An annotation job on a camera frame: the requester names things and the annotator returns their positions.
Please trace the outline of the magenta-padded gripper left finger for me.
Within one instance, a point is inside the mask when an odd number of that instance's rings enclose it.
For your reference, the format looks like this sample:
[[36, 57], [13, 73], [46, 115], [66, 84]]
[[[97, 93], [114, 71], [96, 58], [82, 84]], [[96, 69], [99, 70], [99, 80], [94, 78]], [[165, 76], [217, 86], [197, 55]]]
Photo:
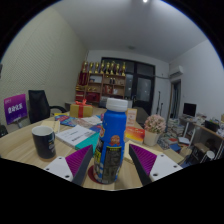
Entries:
[[44, 170], [81, 186], [92, 156], [93, 146], [89, 145], [67, 157], [57, 157]]

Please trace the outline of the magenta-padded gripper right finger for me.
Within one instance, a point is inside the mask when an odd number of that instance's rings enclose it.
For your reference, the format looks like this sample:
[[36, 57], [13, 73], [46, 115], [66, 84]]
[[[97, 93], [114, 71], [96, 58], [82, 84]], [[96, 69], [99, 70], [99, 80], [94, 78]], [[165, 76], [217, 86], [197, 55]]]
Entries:
[[163, 153], [156, 155], [140, 146], [130, 144], [131, 156], [143, 186], [182, 169]]

